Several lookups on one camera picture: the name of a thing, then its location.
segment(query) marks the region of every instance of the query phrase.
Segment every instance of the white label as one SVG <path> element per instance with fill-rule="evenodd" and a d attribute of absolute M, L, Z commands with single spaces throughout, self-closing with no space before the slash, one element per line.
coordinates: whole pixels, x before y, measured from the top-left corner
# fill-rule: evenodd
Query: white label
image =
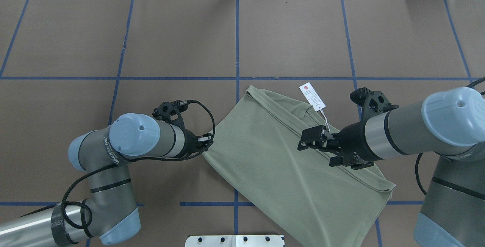
<path fill-rule="evenodd" d="M 308 102 L 313 106 L 315 112 L 318 112 L 321 109 L 325 108 L 325 103 L 320 99 L 317 92 L 310 83 L 301 85 L 300 90 L 305 98 L 308 100 Z"/>

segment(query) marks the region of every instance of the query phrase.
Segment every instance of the wire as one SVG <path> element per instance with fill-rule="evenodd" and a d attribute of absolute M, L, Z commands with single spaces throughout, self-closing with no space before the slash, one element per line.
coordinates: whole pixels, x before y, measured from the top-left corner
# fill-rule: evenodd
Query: wire
<path fill-rule="evenodd" d="M 68 190 L 66 191 L 66 193 L 64 194 L 64 197 L 62 198 L 62 201 L 61 201 L 61 211 L 62 211 L 62 216 L 64 218 L 64 220 L 71 226 L 73 226 L 74 228 L 77 228 L 77 229 L 86 229 L 90 224 L 91 224 L 91 221 L 92 221 L 92 211 L 90 209 L 89 206 L 83 204 L 83 203 L 80 203 L 80 202 L 68 202 L 67 201 L 67 196 L 69 196 L 69 194 L 71 193 L 71 191 L 74 189 L 74 187 L 76 187 L 76 185 L 78 183 L 80 183 L 82 180 L 92 176 L 92 175 L 95 175 L 101 171 L 105 171 L 107 169 L 110 169 L 110 168 L 114 168 L 114 167 L 117 167 L 116 164 L 111 164 L 109 166 L 104 166 L 102 168 L 99 168 L 95 171 L 92 171 L 84 176 L 82 176 L 81 178 L 78 178 L 69 188 Z M 79 207 L 83 207 L 84 209 L 86 209 L 89 213 L 89 221 L 87 223 L 83 223 L 82 225 L 78 225 L 76 223 L 74 223 L 70 218 L 69 216 L 67 215 L 66 213 L 66 206 L 68 205 L 76 205 L 76 206 L 79 206 Z"/>
<path fill-rule="evenodd" d="M 423 185 L 421 184 L 421 180 L 419 179 L 419 161 L 421 160 L 421 157 L 423 156 L 422 153 L 418 154 L 418 157 L 416 158 L 416 164 L 414 165 L 414 174 L 416 175 L 416 183 L 418 183 L 419 189 L 421 192 L 423 192 L 424 195 L 426 195 L 426 190 L 424 190 Z"/>
<path fill-rule="evenodd" d="M 41 212 L 41 211 L 44 211 L 44 210 L 47 210 L 47 209 L 51 209 L 51 208 L 54 208 L 55 206 L 56 206 L 55 204 L 52 204 L 52 205 L 47 205 L 47 206 L 45 206 L 45 207 L 42 207 L 42 208 L 40 208 L 40 209 L 37 209 L 37 210 L 35 210 L 35 211 L 32 211 L 32 212 L 27 213 L 27 214 L 25 214 L 25 215 L 22 215 L 22 216 L 20 216 L 20 217 L 28 216 L 28 215 L 30 215 L 30 214 L 35 214 L 35 213 L 38 213 L 38 212 Z"/>
<path fill-rule="evenodd" d="M 468 85 L 467 85 L 467 87 L 468 87 L 468 88 L 474 88 L 476 85 L 478 85 L 478 84 L 480 84 L 480 83 L 482 83 L 482 82 L 484 82 L 484 81 L 485 81 L 485 77 L 484 77 L 484 78 L 479 78 L 479 79 L 477 79 L 476 81 L 474 81 L 474 82 L 472 82 L 472 83 L 468 84 Z"/>

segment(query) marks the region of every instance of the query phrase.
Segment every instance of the folded shirt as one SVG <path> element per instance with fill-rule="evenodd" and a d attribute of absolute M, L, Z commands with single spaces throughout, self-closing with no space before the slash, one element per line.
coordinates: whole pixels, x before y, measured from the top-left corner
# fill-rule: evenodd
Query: folded shirt
<path fill-rule="evenodd" d="M 298 151 L 302 131 L 324 123 L 310 104 L 251 86 L 203 155 L 303 246 L 358 247 L 395 184 L 377 166 L 329 167 L 332 153 Z"/>

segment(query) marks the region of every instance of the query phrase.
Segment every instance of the black device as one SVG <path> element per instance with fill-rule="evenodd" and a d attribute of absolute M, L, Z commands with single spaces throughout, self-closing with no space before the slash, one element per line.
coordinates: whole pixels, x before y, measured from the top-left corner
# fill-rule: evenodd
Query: black device
<path fill-rule="evenodd" d="M 362 118 L 339 133 L 329 133 L 324 125 L 308 128 L 302 132 L 298 150 L 318 149 L 336 154 L 330 166 L 350 166 L 360 169 L 374 165 L 381 158 L 372 152 L 365 140 L 366 122 L 373 116 L 398 108 L 392 105 L 382 92 L 359 88 L 350 94 L 350 100 L 362 107 Z"/>

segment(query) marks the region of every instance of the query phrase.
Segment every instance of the silver metal cylinder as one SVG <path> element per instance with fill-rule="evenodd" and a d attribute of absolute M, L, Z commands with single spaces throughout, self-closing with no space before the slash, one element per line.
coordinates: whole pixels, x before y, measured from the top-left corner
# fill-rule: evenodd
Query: silver metal cylinder
<path fill-rule="evenodd" d="M 0 247 L 57 247 L 50 229 L 53 209 L 20 217 L 0 224 Z M 66 212 L 74 223 L 81 223 L 80 207 L 67 206 Z M 83 230 L 64 224 L 66 232 L 74 242 L 86 240 Z"/>
<path fill-rule="evenodd" d="M 371 117 L 365 124 L 367 145 L 375 155 L 382 159 L 399 157 L 402 154 L 391 144 L 392 140 L 386 134 L 386 113 Z"/>

